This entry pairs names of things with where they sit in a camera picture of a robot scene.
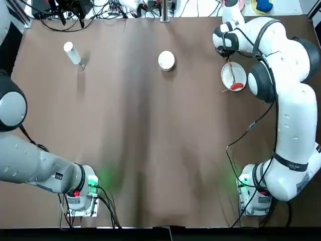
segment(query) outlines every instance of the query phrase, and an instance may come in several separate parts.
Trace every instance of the brown table surface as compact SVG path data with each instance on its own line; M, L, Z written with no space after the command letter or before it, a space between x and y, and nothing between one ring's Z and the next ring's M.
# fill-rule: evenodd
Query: brown table surface
M318 44L306 16L277 18L288 37ZM33 21L25 31L12 74L28 100L25 127L51 152L95 169L114 193L122 226L229 226L238 216L225 147L268 105L248 87L221 93L224 60L212 42L220 24L221 18L101 20L60 33ZM88 61L84 72L63 51L66 41ZM176 58L168 73L157 63L164 50ZM232 61L246 71L255 63L238 54ZM319 103L320 77L319 71L308 82ZM238 172L269 159L274 126L273 108L232 148ZM293 226L320 225L318 181L320 174L292 201ZM27 184L1 183L0 190L0 227L58 226L56 194ZM269 225L284 226L287 215L286 204L278 204ZM242 218L242 225L258 226L258 219ZM110 226L105 206L82 226Z

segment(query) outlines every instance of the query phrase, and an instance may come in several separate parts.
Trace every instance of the white bowl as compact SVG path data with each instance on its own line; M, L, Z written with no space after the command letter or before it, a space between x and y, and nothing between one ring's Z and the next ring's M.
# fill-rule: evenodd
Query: white bowl
M235 63L235 62L230 62L230 63L232 66L236 83L242 83L243 87L237 88L234 90L230 89L231 85L233 84L233 76L231 74L229 63L226 63L222 68L221 77L222 77L223 84L227 89L230 89L230 91L240 91L245 87L246 81L247 81L245 70L238 63Z
M170 51L163 51L158 57L158 64L163 71L170 71L175 64L175 57Z

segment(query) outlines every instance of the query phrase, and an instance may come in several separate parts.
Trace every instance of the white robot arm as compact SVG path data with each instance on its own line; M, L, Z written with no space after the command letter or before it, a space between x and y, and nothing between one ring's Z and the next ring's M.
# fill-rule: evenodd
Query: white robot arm
M27 114L24 93L0 70L0 181L28 183L53 193L66 193L75 215L95 206L99 180L89 166L72 163L10 133Z
M271 165L267 171L270 160L247 165L239 177L248 185L239 185L241 208L255 189L259 190L246 207L245 215L265 215L270 207L270 194L281 201L293 199L321 167L321 147L315 142L316 97L313 89L302 83L317 70L319 52L307 40L288 39L284 25L278 20L259 17L244 23L237 3L229 0L225 4L224 23L214 30L213 42L219 53L241 51L263 57L264 61L249 72L249 87L266 102L277 96L278 133Z

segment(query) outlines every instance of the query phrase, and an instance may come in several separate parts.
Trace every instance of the black cable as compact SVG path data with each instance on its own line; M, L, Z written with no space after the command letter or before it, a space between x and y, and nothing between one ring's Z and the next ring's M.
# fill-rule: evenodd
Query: black cable
M236 188L236 195L237 195L237 212L240 216L240 196L239 196L239 189Z
M216 11L216 9L219 7L219 5L221 5L222 6L222 3L221 3L221 1L218 1L218 0L215 0L216 2L217 2L217 5L216 5L216 8L214 9L214 11L212 11L211 12L211 14L210 15L208 15L207 17L210 17L215 11Z
M114 217L115 217L115 219L117 220L117 222L119 223L118 217L117 217L117 214L116 214L115 200L114 200L113 196L111 196L111 197L112 197L112 201L111 201L110 198L108 197L105 189L103 189L103 188L100 187L100 186L99 186L98 188L100 188L100 189L104 192L104 194L105 194L105 196L106 196L106 199L108 200L108 204L112 207L112 211L113 211ZM113 216L112 216L112 213L110 213L110 219L111 219L112 227L115 228L115 224L116 224L116 223L115 223L115 221L114 221L114 218L113 218Z
M246 34L245 34L241 29L239 29L239 28L235 28L235 29L236 29L236 30L239 30L239 31L243 34L243 36L248 40L248 42L251 43L251 45L254 47L253 42L246 36ZM277 143L277 132L278 132L278 130L277 130L277 124L278 124L278 98L277 98L277 93L276 93L275 79L274 79L274 75L273 75L272 69L271 69L270 66L268 65L268 63L267 63L267 61L265 60L265 58L263 57L263 53L262 53L259 49L257 49L257 52L258 52L258 54L259 54L262 62L264 63L264 65L266 66L266 68L267 68L267 70L268 70L268 72L269 72L269 75L270 75L271 80L272 80L272 86L273 86L273 89L274 89L274 94L275 94L275 96L274 96L274 98L273 98L273 101L272 101L271 106L270 106L269 109L264 113L264 115L262 115L257 121L255 121L254 123L252 123L252 124L249 126L249 128L247 129L247 131L246 131L239 139L237 139L237 140L234 141L232 144L230 144L230 145L228 145L228 146L226 147L226 154L227 154L227 156L228 156L228 158L229 158L229 160L230 160L230 163L231 163L233 172L234 172L236 178L238 179L238 181L240 181L240 180L239 180L239 178L238 178L238 175L237 175L236 172L235 172L235 169L234 169L234 167L233 167L232 161L231 161L231 159L230 159L230 157L229 157L229 155L228 155L227 149L228 149L229 146L231 146L231 145L235 144L236 142L238 142L239 140L241 140L241 139L248 133L248 131L250 131L253 127L255 127L255 125L257 124L257 122L260 121L261 119L263 119L263 118L265 117L265 115L269 112L269 110L272 108L274 102L276 102L276 127L275 127L275 141L274 141L274 147L273 147L273 151L274 151L274 152L275 152L276 143ZM239 214L239 217L237 218L237 220L234 222L234 224L233 224L231 227L234 227L235 224L237 224L237 222L241 219L243 213L245 212L246 208L248 207L248 205L249 205L249 204L251 203L251 201L253 200L253 198L254 198L257 190L260 188L260 184L261 184L262 180L264 179L265 174L267 173L267 171L269 170L269 167L270 167L271 164L272 164L272 161L273 161L273 156L271 157L271 159L270 159L270 161L269 161L269 164L268 164L266 170L264 171L263 175L261 176L260 181L257 183L256 187L255 187L255 186L251 186L251 185L247 185L247 184L245 184L245 183L243 183L243 182L240 182L240 183L241 183L242 185L244 185L244 186L255 187L255 191L254 191L252 197L250 198L250 200L249 200L249 201L247 202L247 204L245 205L245 207L244 207L244 209L242 210L242 212ZM290 206L289 206L289 220L290 220L290 221L291 221L291 218L292 218L291 216L292 216L292 213L291 213L291 208L290 208Z
M69 214L69 223L71 223L71 213L70 213L70 208L69 208L69 203L68 203L68 200L67 200L67 196L66 196L65 193L64 193L64 198L65 198L66 204L67 204L67 214Z
M78 20L76 20L75 23L72 26L70 26L70 27L68 27L66 29L54 29L52 27L49 27L47 24L45 24L45 22L42 19L40 19L40 20L41 20L41 23L43 25L45 25L48 29L51 29L51 30L56 31L56 32L68 32L68 30L73 28L76 25L76 23L78 22Z
M75 218L76 218L76 216L73 216L73 217L72 217L72 221L71 221L71 226L72 226L72 227L74 226Z
M217 10L216 17L219 15L219 12L220 12L222 6L223 6L223 4L221 4L220 7L219 7L219 9Z
M254 122L248 127L248 129L246 130L246 132L243 133L243 135L241 135L241 137L239 137L237 140L233 141L232 143L228 144L227 147L226 147L226 149L225 149L226 155L227 155L227 157L228 157L228 159L229 159L229 161L230 161L230 164L231 164L231 167L232 167L232 169L233 169L234 175L235 175L235 177L237 178L237 180L238 180L243 186L255 188L255 186L248 185L248 184L242 182L242 181L239 179L239 175L238 175L238 174L236 173L236 171L235 171L234 165L233 165L232 160L231 160L231 158L230 158L230 155L229 155L229 153L228 153L228 149L229 149L232 145L234 145L235 143L239 142L243 137L245 137L246 134L248 134L249 131L252 130L252 129L256 126L256 124L267 115L267 113L271 110L273 104L274 104L274 101L272 102L272 104L270 105L270 107L265 111L265 113L264 113L263 115L261 115L256 121L254 121Z
M259 188L259 186L260 186L262 180L264 179L265 174L266 174L267 171L269 170L271 164L272 164L272 158L271 158L271 160L270 160L270 162L269 162L269 165L267 166L265 172L263 173L263 175L262 175L259 183L257 184L257 187L255 188L255 191L254 191L252 197L251 197L250 200L247 202L247 204L245 205L245 207L244 207L244 209L242 210L241 214L239 215L239 217L237 218L237 220L235 221L235 223L233 223L233 225L232 225L231 227L234 227L235 224L237 224L237 222L241 219L241 217L242 217L243 213L245 212L247 206L251 203L252 199L254 198L254 196L255 196L255 194L256 194L256 192L257 192L257 189Z
M34 144L35 146L37 146L38 148L40 148L41 150L45 151L45 152L49 152L49 150L41 145L41 144L37 144L36 142L34 142L31 137L29 136L29 134L27 133L25 127L23 125L19 126L19 129L21 130L21 132L28 138L28 140L30 141L31 144Z
M33 10L36 10L42 14L47 14L47 15L58 15L59 13L46 13L46 12L43 12L43 11L40 11L39 9L36 9L35 7L33 7L32 5L28 4L26 1L24 0L19 0L20 2L22 2L23 4L29 6L30 8L32 8ZM70 7L68 7L65 11L61 12L62 14L65 13L66 11L69 10Z
M159 14L157 14L157 13L154 12L154 9L158 9L158 7L152 8L152 9L150 9L150 10L151 10L154 14L156 14L157 17L160 17Z
M64 199L62 199L62 205L59 206L61 208L61 212L60 212L60 220L59 220L59 228L61 228L61 221L62 221L62 213L64 212Z
M116 220L116 218L115 218L115 216L114 216L114 214L113 214L113 212L112 212L112 210L111 210L111 208L110 208L110 205L106 202L106 200L105 200L103 197L101 197L101 196L98 196L97 198L99 198L99 199L106 205L106 207L108 208L108 210L109 210L109 212L110 212L110 214L111 214L111 216L112 216L112 220L115 222L116 226L117 226L118 228L122 228L122 227L120 226L118 220Z
M184 6L184 8L183 8L183 11L182 11L180 17L183 15L183 12L184 12L184 10L185 10L185 8L186 8L186 5L189 3L189 1L190 1L190 0L187 0L187 2L185 3L185 6Z
M88 27L92 24L92 22L94 21L94 19L97 18L97 17L101 14L101 12L103 11L103 9L104 9L104 8L102 8L96 15L92 16L92 17L91 17L92 20L89 22L89 24L87 24L84 28L81 28L81 29L69 30L69 29L71 28L71 27L70 27L70 28L67 28L67 29L64 29L64 30L60 30L60 29L55 29L55 28L52 28L52 27L48 26L47 24L45 24L45 22L44 22L43 20L41 20L41 23L42 23L43 25L45 25L48 29L50 29L50 30L52 30L52 31L56 31L56 32L65 32L65 33L78 32L78 31L82 31L82 30L88 28Z
M114 3L116 4L116 7L118 8L118 11L120 11L120 13L122 14L123 18L124 18L124 19L128 19L128 16L127 16L127 14L123 11L122 6L121 6L119 0L114 0L114 1L112 1L112 2L114 2Z
M291 208L291 203L290 202L286 202L286 203L287 203L287 206L288 206L288 209L289 209L289 216L288 216L288 219L287 219L285 227L290 227L290 224L292 222L292 208Z
M46 12L40 11L39 9L36 9L35 7L31 6L30 4L28 4L27 2L25 2L25 1L23 1L23 0L19 0L19 1L22 2L23 4L27 5L27 6L31 7L33 10L36 10L36 11L42 13L42 14L58 15L58 13L56 13L56 14L51 14L51 13L46 13Z
M58 194L58 197L59 197L60 204L62 204L61 197L60 197L59 194ZM70 228L72 228L72 225L71 225L71 222L70 222L70 216L69 216L69 221L68 221L67 215L65 214L64 210L61 210L61 211L64 213L64 217L65 217L65 220L66 220L67 224L69 225Z
M154 18L155 18L155 14L154 14L154 12L153 12L152 10L146 10L146 11L145 11L145 14L144 14L145 18L146 18L146 13L147 13L147 12L151 12L151 14L152 14L152 15L154 16Z
M237 53L238 53L239 55L242 55L242 56L245 57L245 58L249 58L249 59L253 58L252 55L246 55L246 54L244 54L244 53L242 53L242 52L240 52L240 51L237 51ZM259 55L256 55L255 58L256 58L258 61L261 61L261 57L260 57Z
M267 225L267 223L270 221L270 218L275 210L275 207L278 203L278 200L275 197L272 197L271 200L271 205L269 208L269 212L267 213L267 215L259 222L259 227L265 227Z
M103 189L101 186L98 186L98 188L100 188L100 189L104 192L104 194L105 194L105 196L106 196L106 199L107 199L107 201L108 201L108 204L112 207L114 219L115 219L115 221L118 223L118 225L120 226L119 221L118 221L118 217L117 217L117 214L116 214L116 204L115 204L115 199L114 199L114 197L112 196L112 194L110 194L110 195L111 195L111 198L112 198L112 201L111 201L110 198L108 197L105 189Z

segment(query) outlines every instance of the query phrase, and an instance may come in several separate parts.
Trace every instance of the white sticker label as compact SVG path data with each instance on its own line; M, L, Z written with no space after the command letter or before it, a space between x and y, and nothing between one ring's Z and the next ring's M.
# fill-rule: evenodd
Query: white sticker label
M305 176L303 177L302 181L297 183L296 185L296 193L299 194L300 191L306 186L306 184L309 182L309 174L306 172Z
M80 197L74 197L74 198L68 197L68 203L69 204L80 204Z
M269 203L272 197L259 197L259 203Z

